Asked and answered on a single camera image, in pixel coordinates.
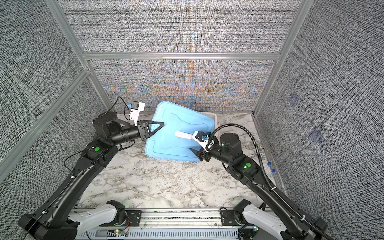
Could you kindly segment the blue capped test tube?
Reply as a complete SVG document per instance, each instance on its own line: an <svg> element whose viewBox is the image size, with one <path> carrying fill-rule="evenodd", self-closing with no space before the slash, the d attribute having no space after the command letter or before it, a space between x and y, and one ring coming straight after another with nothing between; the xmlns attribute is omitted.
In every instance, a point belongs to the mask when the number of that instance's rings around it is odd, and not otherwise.
<svg viewBox="0 0 384 240"><path fill-rule="evenodd" d="M271 165L272 165L271 162L268 162L268 163L267 163L267 168L266 168L266 172L267 172L267 173L269 173L269 172L272 170Z"/></svg>
<svg viewBox="0 0 384 240"><path fill-rule="evenodd" d="M270 177L274 177L276 175L275 173L276 173L276 170L272 169L270 172Z"/></svg>

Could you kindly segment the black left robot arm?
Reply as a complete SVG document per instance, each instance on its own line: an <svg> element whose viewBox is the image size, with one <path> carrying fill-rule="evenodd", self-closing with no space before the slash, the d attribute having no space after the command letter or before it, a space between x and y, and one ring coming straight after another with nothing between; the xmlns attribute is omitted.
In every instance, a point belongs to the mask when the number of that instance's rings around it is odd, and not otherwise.
<svg viewBox="0 0 384 240"><path fill-rule="evenodd" d="M74 240L80 222L69 215L92 180L122 149L121 144L136 139L145 141L164 127L163 122L142 120L131 125L120 120L116 112L105 112L93 120L96 130L92 142L80 152L70 174L33 214L24 214L18 225L36 240Z"/></svg>

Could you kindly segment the blue plastic bin lid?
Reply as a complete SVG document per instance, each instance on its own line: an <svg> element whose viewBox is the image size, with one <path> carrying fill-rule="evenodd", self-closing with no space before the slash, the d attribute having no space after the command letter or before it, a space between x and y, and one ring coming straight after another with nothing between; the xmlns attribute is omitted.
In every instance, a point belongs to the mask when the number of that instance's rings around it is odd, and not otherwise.
<svg viewBox="0 0 384 240"><path fill-rule="evenodd" d="M213 132L215 127L212 118L168 101L158 104L152 121L164 122L165 126L146 141L146 155L175 161L198 162L189 148L200 150L201 146L192 135L196 131Z"/></svg>

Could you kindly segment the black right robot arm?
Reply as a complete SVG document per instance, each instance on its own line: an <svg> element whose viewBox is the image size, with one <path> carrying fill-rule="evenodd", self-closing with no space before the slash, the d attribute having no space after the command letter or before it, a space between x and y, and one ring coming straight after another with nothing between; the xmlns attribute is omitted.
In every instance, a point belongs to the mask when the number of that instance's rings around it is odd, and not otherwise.
<svg viewBox="0 0 384 240"><path fill-rule="evenodd" d="M268 178L263 165L244 155L237 134L225 133L217 139L196 131L189 138L200 145L198 150L191 150L196 157L206 162L215 158L226 164L227 172L256 193L274 212L271 215L242 200L235 206L234 214L244 227L254 225L277 240L329 239L325 233L327 223L321 218L312 218L290 201Z"/></svg>

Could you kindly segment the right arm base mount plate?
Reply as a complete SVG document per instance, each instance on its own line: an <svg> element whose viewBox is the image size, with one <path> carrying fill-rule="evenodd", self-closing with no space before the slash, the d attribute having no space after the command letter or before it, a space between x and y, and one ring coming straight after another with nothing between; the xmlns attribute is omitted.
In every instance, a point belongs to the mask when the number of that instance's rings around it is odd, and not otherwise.
<svg viewBox="0 0 384 240"><path fill-rule="evenodd" d="M235 211L226 208L219 209L222 225L225 227L240 226L241 224L235 219Z"/></svg>

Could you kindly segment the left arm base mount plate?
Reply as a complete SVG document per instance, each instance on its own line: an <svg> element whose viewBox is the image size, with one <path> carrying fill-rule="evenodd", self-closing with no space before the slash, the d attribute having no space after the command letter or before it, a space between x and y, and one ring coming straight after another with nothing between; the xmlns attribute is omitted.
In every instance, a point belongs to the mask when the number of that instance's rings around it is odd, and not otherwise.
<svg viewBox="0 0 384 240"><path fill-rule="evenodd" d="M101 227L138 227L142 217L141 210L118 211L117 216L110 223L102 224Z"/></svg>

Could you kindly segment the white plastic storage bin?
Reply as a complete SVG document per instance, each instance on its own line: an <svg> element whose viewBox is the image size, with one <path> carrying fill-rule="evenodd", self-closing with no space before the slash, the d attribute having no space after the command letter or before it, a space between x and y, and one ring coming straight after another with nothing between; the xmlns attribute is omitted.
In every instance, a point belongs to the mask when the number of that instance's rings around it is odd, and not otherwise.
<svg viewBox="0 0 384 240"><path fill-rule="evenodd" d="M214 120L214 122L215 122L214 130L220 126L220 124L218 123L218 117L215 113L209 113L209 112L200 112L200 113L207 116L207 117L210 117Z"/></svg>

